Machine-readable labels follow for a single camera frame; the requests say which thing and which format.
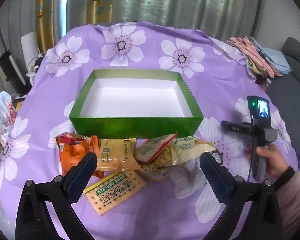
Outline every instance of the gray sofa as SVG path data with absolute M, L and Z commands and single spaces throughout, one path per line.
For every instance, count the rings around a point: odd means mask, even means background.
M 300 167 L 300 42 L 289 37 L 282 52 L 291 67 L 291 73 L 273 80 L 266 93 L 285 120 Z

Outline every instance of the yellow cracker package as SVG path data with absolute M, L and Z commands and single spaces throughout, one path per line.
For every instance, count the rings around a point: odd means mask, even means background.
M 135 171 L 115 171 L 87 187 L 83 193 L 97 213 L 102 215 L 133 196 L 145 185 L 146 182 Z
M 171 147 L 172 165 L 187 162 L 199 157 L 204 152 L 216 149 L 212 143 L 193 136 L 174 139 L 169 146 Z
M 140 169 L 134 158 L 136 139 L 103 139 L 97 153 L 96 171 L 129 171 Z

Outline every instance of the green box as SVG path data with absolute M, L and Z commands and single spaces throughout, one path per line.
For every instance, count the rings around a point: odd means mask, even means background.
M 70 120 L 80 135 L 155 138 L 193 135 L 203 115 L 178 72 L 140 69 L 94 70 Z

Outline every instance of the small display screen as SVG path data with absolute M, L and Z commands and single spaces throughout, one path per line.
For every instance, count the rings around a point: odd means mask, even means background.
M 265 101 L 258 100 L 259 116 L 263 118 L 269 118 L 269 108 Z

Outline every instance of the snack package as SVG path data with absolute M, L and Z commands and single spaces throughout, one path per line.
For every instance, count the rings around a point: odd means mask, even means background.
M 184 163 L 199 157 L 204 152 L 216 149 L 212 143 L 194 136 L 174 139 L 169 146 L 171 147 L 172 165 Z
M 168 177 L 168 166 L 171 165 L 171 148 L 168 145 L 151 163 L 141 163 L 141 169 L 137 170 L 137 173 L 146 179 L 159 182 Z
M 76 166 L 88 152 L 93 152 L 98 156 L 98 138 L 95 135 L 86 137 L 74 133 L 63 133 L 56 137 L 56 141 L 59 147 L 63 176 L 72 166 Z M 93 175 L 99 178 L 104 177 L 104 173 L 100 171 L 95 171 Z
M 142 169 L 136 170 L 136 172 L 145 179 L 151 181 L 160 182 L 164 181 L 169 175 L 169 168 L 159 168 L 157 170 L 151 170 L 147 167 L 141 166 Z
M 115 171 L 87 187 L 83 193 L 97 213 L 102 215 L 133 196 L 145 185 L 146 182 L 135 171 Z
M 141 166 L 134 158 L 135 138 L 100 140 L 97 171 L 130 171 Z
M 176 136 L 177 133 L 168 134 L 145 141 L 136 149 L 136 160 L 150 163 Z

